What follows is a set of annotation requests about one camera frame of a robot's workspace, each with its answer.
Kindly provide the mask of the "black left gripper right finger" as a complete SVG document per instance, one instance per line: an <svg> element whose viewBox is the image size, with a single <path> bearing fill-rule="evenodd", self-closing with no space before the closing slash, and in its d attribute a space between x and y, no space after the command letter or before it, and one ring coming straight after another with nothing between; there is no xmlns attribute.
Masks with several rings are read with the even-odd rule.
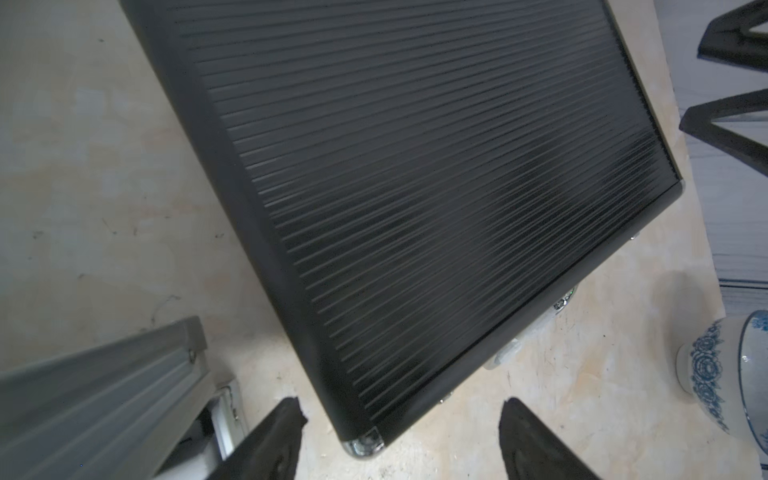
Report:
<svg viewBox="0 0 768 480"><path fill-rule="evenodd" d="M520 399L504 402L498 428L509 479L598 479Z"/></svg>

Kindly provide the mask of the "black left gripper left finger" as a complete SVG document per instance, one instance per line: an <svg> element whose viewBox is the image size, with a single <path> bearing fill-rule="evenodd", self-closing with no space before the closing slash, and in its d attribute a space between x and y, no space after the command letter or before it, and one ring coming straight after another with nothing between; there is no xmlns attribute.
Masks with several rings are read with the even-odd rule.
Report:
<svg viewBox="0 0 768 480"><path fill-rule="evenodd" d="M306 423L299 399L282 399L208 479L294 479Z"/></svg>

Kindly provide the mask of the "silver aluminium poker case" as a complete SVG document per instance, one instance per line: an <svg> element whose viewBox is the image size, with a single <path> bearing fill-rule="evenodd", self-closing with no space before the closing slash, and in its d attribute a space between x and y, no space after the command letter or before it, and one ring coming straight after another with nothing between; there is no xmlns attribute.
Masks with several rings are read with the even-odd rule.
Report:
<svg viewBox="0 0 768 480"><path fill-rule="evenodd" d="M4 479L151 479L205 410L231 455L248 434L197 317L1 375Z"/></svg>

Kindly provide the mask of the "black poker case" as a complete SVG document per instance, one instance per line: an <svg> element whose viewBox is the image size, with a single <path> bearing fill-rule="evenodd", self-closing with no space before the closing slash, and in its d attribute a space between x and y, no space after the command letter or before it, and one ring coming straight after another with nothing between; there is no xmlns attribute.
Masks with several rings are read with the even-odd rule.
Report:
<svg viewBox="0 0 768 480"><path fill-rule="evenodd" d="M344 449L684 190L605 1L125 1Z"/></svg>

